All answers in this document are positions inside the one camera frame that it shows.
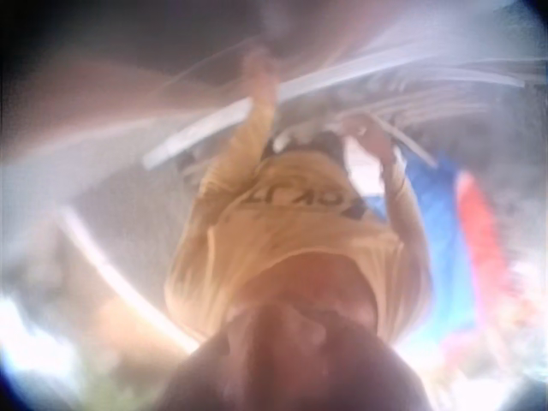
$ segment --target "person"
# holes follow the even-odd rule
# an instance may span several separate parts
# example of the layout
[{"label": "person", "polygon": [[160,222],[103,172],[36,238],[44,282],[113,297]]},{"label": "person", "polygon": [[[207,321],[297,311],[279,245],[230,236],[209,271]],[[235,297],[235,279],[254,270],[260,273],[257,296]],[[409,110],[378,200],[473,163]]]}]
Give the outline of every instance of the person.
[{"label": "person", "polygon": [[[158,410],[429,409],[390,348],[430,296],[420,213],[390,140],[354,114],[340,133],[273,150],[267,51],[246,57],[244,81],[251,112],[205,174],[166,283],[170,312],[207,341]],[[348,137],[382,164],[390,225],[348,179]]]}]

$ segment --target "blue fabric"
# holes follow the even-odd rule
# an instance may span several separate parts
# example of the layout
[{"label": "blue fabric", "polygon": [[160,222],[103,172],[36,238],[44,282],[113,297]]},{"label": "blue fabric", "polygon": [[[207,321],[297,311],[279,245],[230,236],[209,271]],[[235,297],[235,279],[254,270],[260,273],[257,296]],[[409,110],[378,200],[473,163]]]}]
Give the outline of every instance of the blue fabric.
[{"label": "blue fabric", "polygon": [[[433,305],[427,321],[408,337],[408,343],[437,345],[452,331],[475,325],[472,267],[456,212],[456,169],[441,163],[435,169],[405,153],[406,174],[419,201],[430,247]],[[386,219],[384,199],[366,198]]]}]

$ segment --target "yellow shirt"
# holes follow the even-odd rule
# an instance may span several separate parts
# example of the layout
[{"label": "yellow shirt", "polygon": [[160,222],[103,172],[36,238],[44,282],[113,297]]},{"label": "yellow shirt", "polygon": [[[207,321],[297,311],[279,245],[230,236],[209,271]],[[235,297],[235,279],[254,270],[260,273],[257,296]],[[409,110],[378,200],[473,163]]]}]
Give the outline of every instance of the yellow shirt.
[{"label": "yellow shirt", "polygon": [[208,337],[235,293],[267,268],[298,253],[335,253],[359,266],[376,298],[378,335],[396,340],[430,294],[426,240],[402,168],[384,177],[390,227],[324,154],[260,162],[273,116],[271,107],[254,107],[208,170],[166,283],[169,310]]}]

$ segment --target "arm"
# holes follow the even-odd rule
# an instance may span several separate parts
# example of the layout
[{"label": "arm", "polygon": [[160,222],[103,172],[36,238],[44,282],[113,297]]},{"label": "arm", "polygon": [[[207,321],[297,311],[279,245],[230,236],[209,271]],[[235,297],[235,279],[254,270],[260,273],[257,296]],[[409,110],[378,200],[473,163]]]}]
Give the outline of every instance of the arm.
[{"label": "arm", "polygon": [[252,100],[251,112],[224,153],[206,172],[200,195],[208,192],[237,195],[245,191],[268,141],[276,114],[277,76],[274,62],[265,50],[256,49],[246,57],[243,78]]},{"label": "arm", "polygon": [[390,225],[406,248],[410,263],[424,272],[429,269],[428,246],[419,206],[392,144],[383,129],[369,116],[353,114],[343,118],[342,130],[376,157],[383,167],[386,211]]},{"label": "arm", "polygon": [[275,112],[274,104],[253,103],[247,120],[205,173],[200,195],[211,192],[239,194],[245,190],[260,162]]},{"label": "arm", "polygon": [[392,229],[398,234],[409,255],[422,271],[430,270],[428,243],[413,189],[397,162],[383,164],[384,198]]},{"label": "arm", "polygon": [[244,80],[250,87],[253,107],[200,184],[165,284],[167,306],[179,323],[195,327],[202,289],[207,288],[210,263],[209,228],[253,179],[268,140],[276,109],[276,79],[267,72],[264,52],[255,51],[244,62]]}]

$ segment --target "hand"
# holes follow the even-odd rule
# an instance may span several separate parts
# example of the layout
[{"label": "hand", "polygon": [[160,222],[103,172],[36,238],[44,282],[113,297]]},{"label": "hand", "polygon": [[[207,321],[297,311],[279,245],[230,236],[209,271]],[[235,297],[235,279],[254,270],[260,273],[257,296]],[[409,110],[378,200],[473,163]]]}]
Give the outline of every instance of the hand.
[{"label": "hand", "polygon": [[343,117],[341,129],[345,135],[355,138],[382,165],[393,164],[396,160],[390,138],[367,114],[356,113]]},{"label": "hand", "polygon": [[277,103],[276,61],[264,47],[252,49],[243,60],[243,81],[255,104]]}]

